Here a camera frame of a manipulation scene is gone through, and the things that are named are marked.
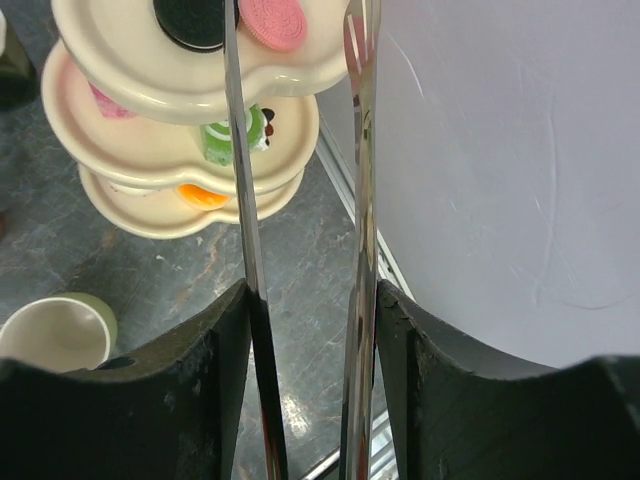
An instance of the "white cup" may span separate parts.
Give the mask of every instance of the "white cup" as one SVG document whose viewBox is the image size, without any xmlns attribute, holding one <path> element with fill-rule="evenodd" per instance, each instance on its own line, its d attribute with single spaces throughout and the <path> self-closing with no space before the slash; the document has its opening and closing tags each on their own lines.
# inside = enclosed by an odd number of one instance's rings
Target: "white cup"
<svg viewBox="0 0 640 480">
<path fill-rule="evenodd" d="M 0 330 L 0 357 L 62 373 L 109 358 L 117 323 L 109 306 L 86 293 L 63 293 L 20 308 Z"/>
</svg>

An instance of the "dark gray table surface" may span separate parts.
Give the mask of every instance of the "dark gray table surface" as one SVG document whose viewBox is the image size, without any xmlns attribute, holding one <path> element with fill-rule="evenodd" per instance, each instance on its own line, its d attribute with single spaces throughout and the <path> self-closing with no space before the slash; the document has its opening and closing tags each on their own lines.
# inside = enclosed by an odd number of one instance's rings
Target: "dark gray table surface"
<svg viewBox="0 0 640 480">
<path fill-rule="evenodd" d="M 49 0 L 0 0 L 38 71 L 57 39 Z M 203 309 L 243 275 L 238 226 L 153 241 L 105 220 L 39 99 L 0 114 L 0 323 L 21 305 L 63 291 L 105 300 L 120 327 L 115 354 Z M 261 222 L 291 478 L 338 447 L 344 336 L 353 281 L 353 224 L 313 159 L 289 205 Z M 377 381 L 376 410 L 383 410 Z M 234 478 L 266 478 L 250 365 Z"/>
</svg>

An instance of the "black round object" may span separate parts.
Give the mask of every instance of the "black round object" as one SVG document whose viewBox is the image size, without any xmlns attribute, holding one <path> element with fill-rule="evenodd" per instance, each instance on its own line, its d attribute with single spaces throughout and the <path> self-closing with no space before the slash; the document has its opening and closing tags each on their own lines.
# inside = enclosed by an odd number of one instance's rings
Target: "black round object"
<svg viewBox="0 0 640 480">
<path fill-rule="evenodd" d="M 224 45 L 225 0 L 153 0 L 158 23 L 171 40 L 194 52 L 214 52 Z M 240 19 L 238 2 L 236 28 Z"/>
</svg>

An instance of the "cup rim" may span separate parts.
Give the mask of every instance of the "cup rim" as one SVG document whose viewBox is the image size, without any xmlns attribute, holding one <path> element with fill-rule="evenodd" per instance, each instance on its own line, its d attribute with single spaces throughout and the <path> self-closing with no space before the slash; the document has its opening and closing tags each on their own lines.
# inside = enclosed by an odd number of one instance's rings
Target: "cup rim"
<svg viewBox="0 0 640 480">
<path fill-rule="evenodd" d="M 9 318 L 7 318 L 7 321 L 4 322 L 4 325 L 2 325 L 2 328 L 0 328 L 0 342 L 2 342 L 2 337 L 4 336 L 5 329 L 7 328 L 7 326 L 9 326 L 11 323 L 16 323 L 16 321 L 20 319 L 21 314 L 23 314 L 30 308 L 33 308 L 37 305 L 41 305 L 44 303 L 53 303 L 53 302 L 71 303 L 74 305 L 78 305 L 78 306 L 84 307 L 94 315 L 94 317 L 99 321 L 100 326 L 102 327 L 102 333 L 104 334 L 104 339 L 105 339 L 105 343 L 103 346 L 104 352 L 102 354 L 102 360 L 100 361 L 100 363 L 106 362 L 109 359 L 109 355 L 111 354 L 111 333 L 109 332 L 109 328 L 107 327 L 107 322 L 105 321 L 104 317 L 100 314 L 100 312 L 98 312 L 95 308 L 93 308 L 88 303 L 83 302 L 81 300 L 77 300 L 75 298 L 65 297 L 64 294 L 62 294 L 62 296 L 51 296 L 51 297 L 45 297 L 45 298 L 40 298 L 38 300 L 34 300 L 33 302 L 29 302 L 23 305 L 22 307 L 20 307 L 15 312 L 13 312 L 9 316 Z"/>
</svg>

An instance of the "pink macaron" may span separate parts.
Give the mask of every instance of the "pink macaron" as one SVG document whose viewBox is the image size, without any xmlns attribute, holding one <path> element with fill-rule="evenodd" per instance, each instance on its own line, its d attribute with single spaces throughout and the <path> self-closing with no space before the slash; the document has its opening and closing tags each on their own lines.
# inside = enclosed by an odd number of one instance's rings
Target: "pink macaron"
<svg viewBox="0 0 640 480">
<path fill-rule="evenodd" d="M 249 31 L 269 48 L 291 52 L 307 37 L 307 19 L 297 0 L 239 0 L 238 7 Z"/>
</svg>

